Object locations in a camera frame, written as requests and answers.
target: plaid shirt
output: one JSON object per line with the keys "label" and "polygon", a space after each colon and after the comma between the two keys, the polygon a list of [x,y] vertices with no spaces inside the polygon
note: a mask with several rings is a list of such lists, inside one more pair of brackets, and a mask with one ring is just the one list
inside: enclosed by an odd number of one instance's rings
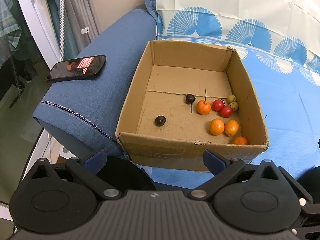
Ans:
{"label": "plaid shirt", "polygon": [[0,0],[0,37],[7,35],[9,47],[15,51],[22,30],[10,12],[12,4],[12,0]]}

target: red cherry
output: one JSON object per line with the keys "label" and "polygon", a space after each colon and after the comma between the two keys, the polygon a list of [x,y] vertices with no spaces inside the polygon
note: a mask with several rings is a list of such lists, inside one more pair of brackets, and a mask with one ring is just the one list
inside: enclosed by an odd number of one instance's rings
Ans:
{"label": "red cherry", "polygon": [[231,115],[232,115],[232,108],[231,108],[231,106],[224,106],[224,107],[221,109],[220,114],[221,114],[222,117],[225,117],[225,118],[231,116]]}
{"label": "red cherry", "polygon": [[212,109],[214,111],[220,111],[223,107],[224,107],[224,103],[220,99],[214,100],[212,103]]}

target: shoe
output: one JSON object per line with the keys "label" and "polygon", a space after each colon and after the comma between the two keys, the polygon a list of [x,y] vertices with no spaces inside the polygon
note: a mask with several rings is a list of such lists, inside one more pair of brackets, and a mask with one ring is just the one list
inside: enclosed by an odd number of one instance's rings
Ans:
{"label": "shoe", "polygon": [[27,83],[30,83],[32,80],[31,75],[27,71],[24,71],[20,77],[22,77]]}
{"label": "shoe", "polygon": [[13,86],[15,86],[16,88],[18,88],[20,91],[24,90],[25,86],[24,84],[18,79],[18,82],[11,82],[11,84]]}

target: screw head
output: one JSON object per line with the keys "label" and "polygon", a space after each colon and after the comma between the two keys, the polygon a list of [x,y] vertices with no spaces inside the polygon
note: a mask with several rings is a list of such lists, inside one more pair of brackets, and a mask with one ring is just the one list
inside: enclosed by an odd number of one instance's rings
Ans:
{"label": "screw head", "polygon": [[106,196],[106,197],[116,197],[119,195],[119,190],[115,189],[115,188],[108,188],[106,189],[103,194]]}
{"label": "screw head", "polygon": [[205,197],[207,193],[202,189],[195,189],[191,191],[191,195],[196,198],[202,198],[202,197]]}
{"label": "screw head", "polygon": [[300,206],[304,206],[307,203],[307,201],[304,198],[300,198],[299,203],[300,203]]}

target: blue sofa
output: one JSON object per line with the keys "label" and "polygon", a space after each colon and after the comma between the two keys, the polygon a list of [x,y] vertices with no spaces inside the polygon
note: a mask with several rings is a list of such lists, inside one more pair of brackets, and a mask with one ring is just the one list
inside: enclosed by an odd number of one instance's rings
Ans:
{"label": "blue sofa", "polygon": [[106,56],[99,77],[54,83],[33,116],[80,158],[101,148],[120,156],[116,125],[141,55],[155,37],[156,21],[146,9],[125,14],[78,55]]}

